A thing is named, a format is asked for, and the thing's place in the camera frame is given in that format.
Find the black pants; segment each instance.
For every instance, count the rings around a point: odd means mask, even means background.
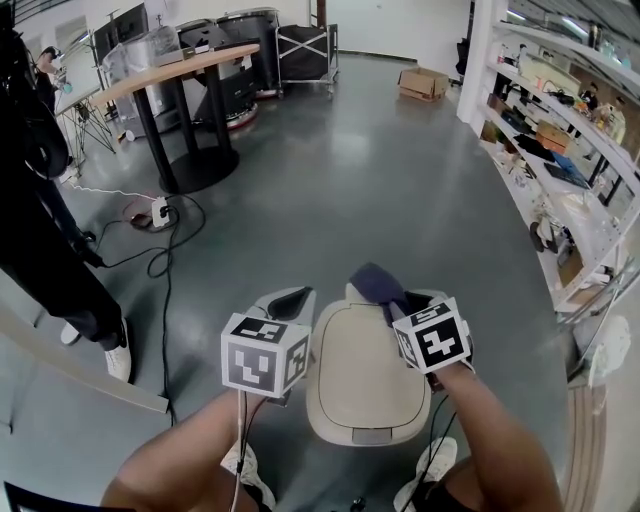
[[[113,350],[122,337],[120,306],[45,210],[28,174],[32,171],[15,160],[6,164],[0,268],[51,316],[64,318],[105,351]]]
[[[76,219],[73,218],[69,208],[67,208],[64,199],[62,199],[56,182],[53,180],[44,180],[37,176],[34,176],[33,182],[38,197],[47,207],[53,220],[56,221],[60,231],[62,231],[62,234],[69,243],[82,242],[84,240],[82,232],[76,224]]]

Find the wire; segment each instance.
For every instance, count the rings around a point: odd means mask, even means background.
[[[267,401],[267,398],[263,398],[260,403],[256,406],[251,414],[251,419],[247,423],[247,394],[242,393],[244,395],[244,425],[245,428],[242,430],[238,430],[238,440],[240,445],[240,453],[238,458],[238,465],[236,466],[236,482],[233,494],[233,501],[231,502],[231,507],[229,508],[229,512],[235,512],[237,505],[237,494],[240,488],[240,482],[242,480],[242,468],[244,468],[244,458],[247,454],[247,445],[249,444],[249,431],[251,430],[251,425],[253,425],[253,419],[256,417],[257,412],[260,410],[260,407]],[[240,423],[240,401],[238,398],[238,423]]]
[[[251,425],[253,425],[253,419],[256,417],[256,413],[260,410],[260,407],[267,401],[267,398],[263,398],[258,406],[254,409],[253,414],[251,415],[251,419],[249,420],[249,424],[245,429],[244,433],[244,446],[242,447],[242,457],[244,461],[244,456],[247,453],[247,445],[249,444],[249,431],[251,430]]]
[[[145,199],[148,199],[149,201],[155,201],[156,199],[158,199],[157,197],[146,196],[144,194],[138,194],[137,192],[123,192],[122,190],[101,190],[99,188],[81,187],[79,185],[74,185],[73,183],[69,183],[69,185],[71,185],[76,190],[83,190],[84,192],[102,192],[103,194],[122,194],[123,196],[144,197]]]
[[[176,411],[173,406],[173,400],[171,399],[171,394],[169,391],[170,379],[169,379],[169,364],[168,364],[168,358],[167,358],[167,344],[169,339],[167,314],[169,311],[169,304],[171,302],[171,295],[173,292],[173,282],[171,277],[171,270],[173,268],[173,261],[174,261],[173,251],[178,247],[183,246],[184,244],[189,242],[191,239],[193,239],[196,235],[198,235],[198,233],[200,233],[204,229],[204,226],[207,222],[207,215],[204,209],[200,206],[200,204],[198,204],[198,202],[195,199],[189,196],[171,196],[170,198],[167,198],[167,199],[171,199],[173,197],[183,197],[185,199],[188,199],[197,207],[201,215],[200,225],[191,234],[189,234],[188,236],[186,236],[180,241],[176,241],[178,237],[179,229],[180,229],[180,212],[176,207],[169,205],[166,207],[166,210],[167,212],[174,213],[176,217],[176,221],[167,227],[167,229],[171,229],[171,235],[169,237],[169,242],[167,243],[166,247],[150,247],[149,249],[145,249],[144,251],[141,251],[138,254],[134,254],[133,256],[129,256],[128,258],[118,261],[117,263],[113,263],[112,265],[105,265],[106,268],[115,268],[129,261],[132,261],[136,258],[144,256],[145,254],[156,252],[156,254],[151,258],[151,260],[147,264],[147,276],[149,276],[149,278],[151,279],[158,279],[163,276],[167,277],[167,293],[165,295],[164,304],[162,308],[162,369],[163,369],[163,388],[164,388],[163,396],[168,400],[167,408],[168,408],[169,414],[171,415],[171,426],[174,426],[178,421]],[[125,222],[125,221],[113,220],[111,222],[108,222],[104,226],[104,228],[102,229],[102,234],[100,235],[100,239],[98,241],[98,247],[102,243],[102,240],[107,231],[107,228],[113,224],[118,224],[121,222]],[[162,257],[166,258],[164,267],[161,267],[154,271],[154,266],[156,266],[157,262]]]
[[[242,398],[244,397],[244,407],[242,406]],[[244,443],[244,424],[247,421],[247,394],[244,391],[238,390],[238,443],[240,445],[240,452],[238,457],[238,463],[236,466],[236,483],[233,491],[233,500],[229,507],[229,512],[235,512],[238,505],[238,494],[240,492],[240,477],[242,475],[242,467],[244,466],[244,453],[242,446]]]
[[[427,475],[427,472],[429,471],[429,468],[431,467],[431,463],[433,462],[433,460],[435,459],[436,455],[438,454],[438,450],[440,450],[440,447],[442,446],[442,443],[444,443],[444,439],[447,437],[447,434],[449,433],[449,430],[451,429],[451,425],[453,425],[453,420],[455,420],[455,418],[457,416],[457,413],[454,413],[453,416],[451,416],[451,420],[449,421],[449,424],[447,425],[447,428],[445,429],[444,434],[442,435],[442,439],[440,440],[440,444],[438,444],[438,447],[436,448],[435,452],[432,455],[432,453],[431,453],[431,445],[433,443],[433,427],[435,425],[436,417],[438,416],[438,412],[440,412],[440,409],[442,408],[442,405],[448,399],[449,399],[449,395],[445,396],[442,399],[442,401],[438,404],[438,407],[436,407],[436,411],[433,413],[433,417],[431,418],[431,427],[429,428],[429,457],[427,458],[427,465],[425,466],[424,470],[422,470],[422,473],[420,473],[416,488],[413,490],[413,492],[411,493],[411,496],[409,496],[409,499],[404,504],[404,506],[400,509],[400,512],[405,512],[407,510],[407,507],[409,506],[409,504],[413,501],[414,496],[417,494],[418,489],[420,488],[420,484],[422,484],[422,481],[424,480],[424,477]]]
[[[113,224],[119,224],[120,222],[124,222],[123,220],[112,220],[110,222],[107,222],[104,227],[102,228],[102,233],[100,234],[100,238],[98,239],[98,242],[96,243],[96,253],[98,252],[98,249],[100,249],[100,244],[102,243],[102,239],[104,238],[105,233],[107,232],[107,229],[109,228],[109,226],[112,226]]]
[[[256,307],[267,316],[267,320],[273,320],[273,318],[271,318],[271,315],[266,309],[264,309],[262,306],[256,306]]]

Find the cardboard box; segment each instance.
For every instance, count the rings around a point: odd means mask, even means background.
[[[425,68],[405,69],[398,80],[400,94],[422,101],[438,101],[449,88],[449,77]]]
[[[571,137],[555,125],[547,123],[546,121],[540,121],[538,123],[538,131],[536,132],[536,139],[545,148],[555,151],[560,155],[564,155],[567,150],[567,146],[571,141]]]
[[[502,113],[505,110],[511,110],[511,107],[509,107],[504,101],[498,98],[495,94],[489,95],[489,106],[493,110],[495,110],[500,116],[502,116]]]
[[[563,288],[569,286],[569,283],[578,276],[583,268],[584,264],[582,263],[580,251],[577,247],[574,247],[573,252],[567,258],[567,261],[564,262],[564,265],[558,266],[558,274],[560,275],[560,282]]]

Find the white sneaker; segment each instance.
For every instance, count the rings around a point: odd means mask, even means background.
[[[60,341],[65,345],[72,345],[80,339],[80,333],[76,331],[76,328],[67,322],[60,334]]]
[[[229,471],[232,475],[236,474],[238,468],[238,459],[240,458],[240,443],[236,442],[233,445],[229,453],[227,453],[222,459],[220,465]],[[251,446],[247,444],[247,451],[244,454],[244,465],[242,466],[242,475],[240,475],[240,482],[245,485],[252,485],[257,487],[262,492],[262,503],[269,509],[273,510],[276,506],[276,498],[271,492],[271,489],[267,487],[260,476],[258,476],[258,459],[256,454],[251,449]]]
[[[105,352],[104,355],[107,358],[109,375],[123,382],[129,382],[132,367],[131,344],[129,343],[129,331],[125,318],[122,319],[122,336],[125,346],[119,346],[109,352]]]
[[[433,441],[431,443],[431,457],[433,458],[433,462],[431,463],[431,466],[429,466],[429,470],[427,471],[423,482],[437,482],[441,480],[442,477],[455,465],[457,454],[458,443],[456,443],[456,440],[452,437],[445,437],[444,439],[439,437]],[[420,474],[422,474],[424,468],[427,466],[428,458],[429,448],[422,452],[422,455],[420,455],[420,458],[418,459],[415,478],[410,482],[407,482],[393,499],[393,508],[396,512],[400,512],[400,510],[402,510],[402,507],[404,507],[407,501],[409,501],[413,492],[416,490],[416,487],[418,487]],[[409,503],[409,506],[406,508],[406,512],[416,512],[413,503]]]

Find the concrete floor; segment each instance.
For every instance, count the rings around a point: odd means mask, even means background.
[[[567,392],[554,345],[551,300],[528,233],[488,155],[447,100],[398,99],[402,65],[343,58],[333,102],[324,91],[298,90],[261,104],[257,123],[237,134],[240,167],[194,194],[207,212],[205,230],[176,252],[169,310],[169,365],[178,416],[222,391],[219,333],[232,312],[266,293],[296,285],[318,291],[318,314],[340,299],[351,273],[367,261],[407,287],[455,296],[476,343],[476,367],[507,407],[542,440],[558,476],[564,472]],[[202,143],[211,136],[199,134]],[[184,153],[180,133],[163,137],[169,158]],[[159,194],[145,140],[116,156],[89,148],[81,184]],[[65,189],[80,224],[96,232],[120,218],[130,198]],[[148,209],[137,201],[127,214]],[[184,230],[197,224],[192,208]],[[165,235],[112,227],[107,262]],[[147,261],[96,274],[128,315],[135,336],[137,385],[162,389],[161,304],[166,284],[150,280]],[[33,305],[0,281],[3,297],[25,317]],[[57,342],[62,322],[40,330]],[[99,347],[71,347],[104,371]],[[169,418],[85,389],[8,343],[0,344],[0,419],[16,397],[15,434],[0,435],[0,480],[75,502],[95,504],[123,460],[166,429]],[[440,429],[450,409],[442,414]],[[468,453],[454,424],[461,455]],[[251,443],[278,510],[346,511],[358,496],[389,509],[413,476],[428,429],[391,448],[349,449],[312,431],[299,385],[285,410],[266,407]]]

